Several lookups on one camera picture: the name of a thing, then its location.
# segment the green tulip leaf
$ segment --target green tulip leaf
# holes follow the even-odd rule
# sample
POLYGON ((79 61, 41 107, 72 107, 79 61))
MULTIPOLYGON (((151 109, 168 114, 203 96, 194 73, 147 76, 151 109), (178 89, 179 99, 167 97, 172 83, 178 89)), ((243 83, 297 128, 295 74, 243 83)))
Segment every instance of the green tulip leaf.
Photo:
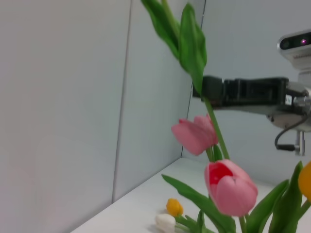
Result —
POLYGON ((222 152, 220 151, 219 147, 217 145, 214 145, 213 149, 214 149, 214 160, 215 160, 215 162, 218 160, 222 160, 223 155, 222 155, 222 152))
POLYGON ((195 222, 195 224, 196 224, 196 221, 195 221, 193 218, 191 218, 190 216, 185 215, 185 217, 186 217, 186 219, 187 219, 188 221, 195 222))
POLYGON ((185 219, 182 216, 175 217, 175 220, 177 223, 180 223, 181 225, 184 225, 185 227, 188 227, 190 232, 195 233, 197 229, 197 222, 193 219, 189 220, 188 218, 185 219))
POLYGON ((195 191, 185 183, 162 175, 163 179, 177 189, 178 193, 191 200, 213 222, 219 233, 235 233, 236 225, 232 217, 221 214, 213 201, 195 191))
POLYGON ((195 233, 214 233, 205 227, 204 213, 202 210, 198 214, 197 230, 195 233))
POLYGON ((282 197, 289 185, 285 180, 277 185, 268 195, 258 203, 247 218, 246 228, 250 233, 262 233, 269 216, 272 214, 278 200, 282 197))
POLYGON ((170 26, 175 34, 175 36, 178 38, 179 37, 179 31, 180 31, 180 26, 179 23, 176 21, 176 19, 174 18, 172 11, 170 9, 169 4, 167 3, 167 0, 161 0, 162 2, 162 6, 164 9, 164 12, 167 16, 167 19, 170 23, 170 26))
POLYGON ((294 217, 301 207, 302 193, 298 187, 298 177, 303 168, 302 162, 299 162, 295 167, 290 184, 276 204, 269 233, 295 233, 298 225, 298 220, 294 217))
POLYGON ((205 36, 188 3, 182 13, 179 37, 179 63, 191 75, 195 90, 201 95, 203 71, 207 63, 205 36))
POLYGON ((142 4, 148 11, 152 24, 157 35, 165 41, 171 49, 173 55, 179 59, 179 36, 175 34, 175 28, 180 30, 180 25, 176 22, 174 28, 171 25, 172 16, 167 15, 168 9, 164 9, 163 5, 157 0, 141 0, 142 4))

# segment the white wall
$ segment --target white wall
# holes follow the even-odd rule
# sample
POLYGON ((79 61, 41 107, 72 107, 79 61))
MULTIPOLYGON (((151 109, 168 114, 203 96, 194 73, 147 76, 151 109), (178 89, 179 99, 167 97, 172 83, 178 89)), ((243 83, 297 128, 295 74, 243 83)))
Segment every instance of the white wall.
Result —
MULTIPOLYGON (((203 31, 207 37, 208 65, 205 74, 222 78, 261 78, 285 76, 297 81, 294 70, 276 50, 278 39, 288 33, 308 29, 311 22, 309 0, 207 0, 203 31)), ((189 119, 206 114, 198 99, 190 102, 189 119)), ((280 129, 265 116, 234 111, 217 111, 217 119, 231 158, 251 176, 277 183, 289 177, 296 163, 310 160, 310 135, 306 157, 277 151, 274 138, 280 129)), ((281 138, 294 143, 295 132, 281 138)), ((196 158, 183 150, 183 156, 196 158)))
POLYGON ((0 1, 1 233, 68 232, 111 203, 129 9, 0 1))
MULTIPOLYGON (((168 1, 180 19, 186 0, 168 1)), ((181 157, 171 126, 187 116, 191 78, 133 0, 114 200, 181 157)))

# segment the flower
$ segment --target flower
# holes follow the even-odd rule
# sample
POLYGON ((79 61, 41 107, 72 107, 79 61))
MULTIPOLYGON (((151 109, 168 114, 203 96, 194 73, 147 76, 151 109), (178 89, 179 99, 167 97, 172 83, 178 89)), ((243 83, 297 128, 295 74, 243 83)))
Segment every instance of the flower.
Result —
POLYGON ((242 168, 228 159, 209 163, 205 182, 211 199, 224 215, 242 217, 256 204, 256 185, 242 168))
POLYGON ((170 215, 177 217, 178 215, 182 215, 184 212, 183 207, 178 202, 177 199, 170 198, 167 201, 166 209, 170 215))
POLYGON ((169 214, 160 214, 155 217, 156 226, 164 233, 174 233, 176 220, 169 214))
POLYGON ((194 155, 200 155, 207 148, 218 143, 218 138, 209 116, 196 116, 193 123, 180 119, 172 126, 176 139, 194 155))
POLYGON ((303 195, 311 201, 311 162, 309 162, 300 172, 298 186, 303 195))

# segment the yellow tulip bud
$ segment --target yellow tulip bud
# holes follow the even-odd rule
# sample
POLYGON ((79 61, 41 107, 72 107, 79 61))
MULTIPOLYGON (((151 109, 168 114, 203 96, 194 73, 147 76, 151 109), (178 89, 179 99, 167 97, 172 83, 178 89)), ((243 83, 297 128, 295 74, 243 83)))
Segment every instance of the yellow tulip bud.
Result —
POLYGON ((301 193, 311 201, 311 162, 301 170, 298 185, 301 193))
POLYGON ((181 206, 181 204, 178 202, 178 200, 173 199, 173 198, 168 199, 167 204, 166 204, 166 209, 169 212, 169 214, 172 215, 173 217, 182 215, 184 212, 184 209, 181 206))

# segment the white table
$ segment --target white table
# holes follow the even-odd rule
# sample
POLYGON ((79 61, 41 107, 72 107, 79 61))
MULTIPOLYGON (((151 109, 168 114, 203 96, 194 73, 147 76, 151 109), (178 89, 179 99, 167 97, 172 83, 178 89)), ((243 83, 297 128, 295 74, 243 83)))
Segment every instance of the white table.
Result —
MULTIPOLYGON (((198 192, 207 195, 203 176, 205 166, 190 159, 178 159, 72 233, 159 233, 160 231, 154 225, 154 219, 156 214, 165 212, 168 198, 177 198, 184 207, 184 214, 196 219, 199 209, 191 201, 180 196, 176 189, 162 179, 161 174, 177 178, 198 192)), ((260 182, 256 184, 259 189, 259 202, 273 187, 260 182)), ((300 220, 297 233, 310 232, 310 219, 311 210, 300 220)), ((264 230, 265 233, 268 233, 270 220, 264 230)), ((241 232, 237 219, 236 225, 237 232, 241 232)), ((216 231, 207 218, 206 226, 216 231)))

